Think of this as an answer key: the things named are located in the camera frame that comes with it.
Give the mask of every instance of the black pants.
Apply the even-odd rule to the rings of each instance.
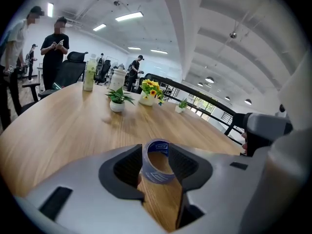
[[[45,90],[52,89],[52,85],[58,75],[58,71],[58,68],[43,65],[43,84]]]
[[[3,129],[6,129],[11,123],[10,111],[8,108],[7,87],[9,87],[11,91],[12,101],[18,116],[21,114],[21,105],[18,87],[18,70],[15,69],[14,72],[11,74],[10,83],[7,83],[3,79],[3,70],[4,67],[0,66],[0,118]]]
[[[33,74],[33,64],[29,63],[28,80],[31,80],[31,75]]]
[[[128,92],[131,92],[132,83],[135,83],[136,79],[137,79],[137,74],[132,77],[129,75],[129,83],[128,83],[128,89],[127,89]]]

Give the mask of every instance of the security camera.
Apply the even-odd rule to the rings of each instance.
[[[230,38],[232,39],[237,38],[237,34],[235,32],[230,33]]]

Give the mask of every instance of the flower pot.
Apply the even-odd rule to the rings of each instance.
[[[110,108],[112,109],[113,112],[119,113],[122,112],[125,109],[125,102],[121,104],[114,103],[112,100],[109,103]]]
[[[143,91],[141,92],[141,97],[139,102],[146,106],[152,106],[154,104],[155,97],[152,95],[146,95]]]
[[[175,111],[176,111],[178,114],[180,114],[180,113],[182,113],[184,110],[183,110],[183,108],[180,108],[179,106],[175,106]]]

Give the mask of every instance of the packing tape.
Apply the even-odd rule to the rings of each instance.
[[[153,139],[143,148],[142,174],[153,183],[167,184],[175,177],[173,173],[168,174],[158,170],[152,165],[150,159],[148,158],[148,153],[150,152],[161,152],[168,157],[168,144],[169,142],[164,139]]]

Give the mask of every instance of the potted plant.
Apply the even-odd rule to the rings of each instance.
[[[139,100],[141,104],[152,106],[155,101],[155,97],[159,99],[160,105],[163,103],[162,99],[164,95],[157,81],[151,81],[149,79],[146,79],[142,82],[141,88],[142,92]]]
[[[186,106],[187,106],[187,99],[184,99],[180,101],[180,104],[178,106],[175,106],[175,111],[180,114],[185,110]]]
[[[109,103],[110,108],[113,112],[119,113],[122,112],[125,109],[125,101],[129,101],[133,104],[133,100],[131,97],[126,96],[130,93],[124,93],[122,90],[122,87],[117,89],[116,91],[113,89],[110,89],[107,96],[111,99],[111,102]]]

